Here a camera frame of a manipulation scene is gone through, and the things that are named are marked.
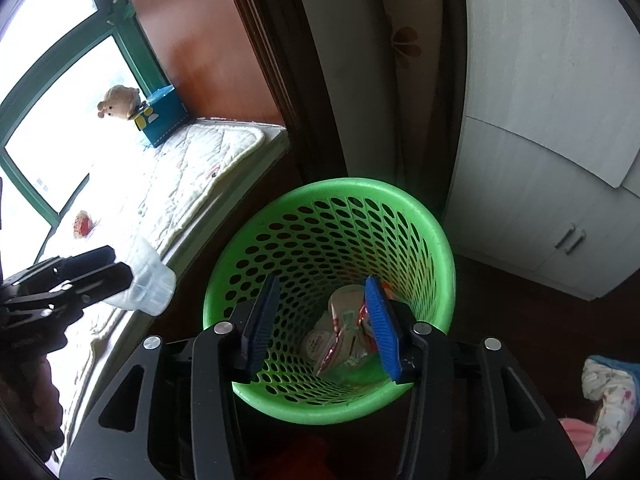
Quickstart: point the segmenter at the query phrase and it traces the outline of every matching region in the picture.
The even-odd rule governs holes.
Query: green window frame
[[[60,212],[55,211],[22,174],[6,150],[6,145],[20,122],[66,70],[110,36],[145,95],[168,84],[138,23],[133,4],[129,0],[117,0],[115,3],[113,0],[94,0],[94,3],[97,10],[53,44],[0,103],[0,168],[18,192],[51,226],[36,262],[42,256],[47,241],[55,233],[62,217],[89,181],[89,175],[82,180]]]

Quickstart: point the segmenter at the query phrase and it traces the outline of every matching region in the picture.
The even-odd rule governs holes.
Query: green basket
[[[280,304],[263,369],[235,393],[267,415],[298,424],[359,418],[410,387],[392,383],[378,359],[345,378],[315,377],[298,354],[303,336],[326,310],[331,293],[377,274],[416,319],[446,332],[455,272],[436,219],[402,190],[364,178],[325,180],[280,197],[229,242],[211,275],[204,327],[228,319],[254,298],[267,273],[280,279]]]

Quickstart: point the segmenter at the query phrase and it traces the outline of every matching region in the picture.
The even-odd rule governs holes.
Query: wooden door frame
[[[302,0],[234,0],[305,182],[347,175]]]

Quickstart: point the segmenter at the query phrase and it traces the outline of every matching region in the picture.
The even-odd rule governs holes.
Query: blue box
[[[190,115],[173,85],[153,92],[146,100],[146,105],[133,117],[138,129],[154,148],[165,142],[178,126],[189,119]]]

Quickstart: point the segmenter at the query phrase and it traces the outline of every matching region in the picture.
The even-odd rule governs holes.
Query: cabinet door
[[[444,229],[459,252],[536,270],[594,205],[593,181],[608,188],[535,142],[465,118]]]
[[[610,186],[640,148],[640,34],[618,0],[467,0],[466,114]]]
[[[586,236],[570,254],[565,249]],[[596,297],[640,268],[640,198],[624,188],[603,189],[576,233],[537,274]]]

